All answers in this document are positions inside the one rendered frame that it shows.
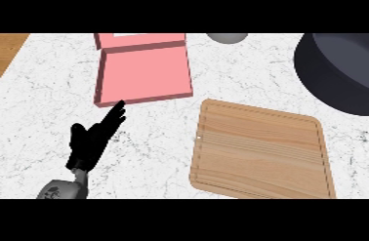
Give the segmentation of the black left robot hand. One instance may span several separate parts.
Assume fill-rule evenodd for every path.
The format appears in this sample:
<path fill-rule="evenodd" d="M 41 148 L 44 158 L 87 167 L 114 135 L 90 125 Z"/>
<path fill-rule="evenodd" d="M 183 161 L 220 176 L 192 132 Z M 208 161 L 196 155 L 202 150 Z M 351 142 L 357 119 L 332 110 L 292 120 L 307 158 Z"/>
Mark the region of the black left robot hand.
<path fill-rule="evenodd" d="M 66 162 L 69 170 L 80 169 L 89 172 L 99 161 L 108 142 L 125 121 L 125 102 L 121 100 L 108 111 L 102 121 L 89 129 L 75 123 L 71 127 L 71 156 Z"/>

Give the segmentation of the wooden cutting board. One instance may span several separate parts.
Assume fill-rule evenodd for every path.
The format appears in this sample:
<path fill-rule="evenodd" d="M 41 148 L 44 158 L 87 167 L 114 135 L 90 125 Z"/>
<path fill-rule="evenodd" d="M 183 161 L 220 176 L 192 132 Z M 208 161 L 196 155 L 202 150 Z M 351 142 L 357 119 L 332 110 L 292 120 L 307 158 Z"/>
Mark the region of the wooden cutting board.
<path fill-rule="evenodd" d="M 195 188 L 235 198 L 334 199 L 319 120 L 204 100 L 189 180 Z"/>

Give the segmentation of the dark grey pot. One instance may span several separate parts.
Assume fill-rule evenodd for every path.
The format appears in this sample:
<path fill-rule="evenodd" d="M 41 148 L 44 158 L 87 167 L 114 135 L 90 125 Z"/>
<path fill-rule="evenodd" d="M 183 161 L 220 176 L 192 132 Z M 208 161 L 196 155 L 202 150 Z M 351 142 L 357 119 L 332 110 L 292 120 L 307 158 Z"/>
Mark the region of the dark grey pot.
<path fill-rule="evenodd" d="M 328 106 L 369 116 L 369 33 L 304 33 L 294 69 L 305 89 Z"/>

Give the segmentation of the pink open box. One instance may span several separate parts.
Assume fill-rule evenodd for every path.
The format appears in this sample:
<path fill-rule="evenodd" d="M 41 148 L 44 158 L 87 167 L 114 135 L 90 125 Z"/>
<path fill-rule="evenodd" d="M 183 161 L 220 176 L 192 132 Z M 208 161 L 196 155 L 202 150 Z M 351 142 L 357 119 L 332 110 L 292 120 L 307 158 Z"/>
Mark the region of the pink open box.
<path fill-rule="evenodd" d="M 193 96 L 184 33 L 93 35 L 100 50 L 93 104 L 109 107 Z"/>

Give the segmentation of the brown wooden surface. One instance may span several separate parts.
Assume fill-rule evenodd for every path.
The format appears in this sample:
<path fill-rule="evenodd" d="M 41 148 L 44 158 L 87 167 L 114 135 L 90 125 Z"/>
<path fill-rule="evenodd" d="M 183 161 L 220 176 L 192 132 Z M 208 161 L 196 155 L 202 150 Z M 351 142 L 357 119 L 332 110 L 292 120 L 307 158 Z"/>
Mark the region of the brown wooden surface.
<path fill-rule="evenodd" d="M 0 33 L 0 77 L 29 37 L 28 33 Z"/>

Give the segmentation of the grey round object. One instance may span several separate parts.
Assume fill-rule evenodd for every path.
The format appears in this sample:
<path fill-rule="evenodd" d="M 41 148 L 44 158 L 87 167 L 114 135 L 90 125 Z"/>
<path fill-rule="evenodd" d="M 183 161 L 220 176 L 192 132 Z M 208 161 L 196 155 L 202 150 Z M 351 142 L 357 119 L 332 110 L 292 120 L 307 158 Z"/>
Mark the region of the grey round object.
<path fill-rule="evenodd" d="M 210 38 L 220 44 L 236 44 L 248 36 L 246 33 L 210 33 Z"/>

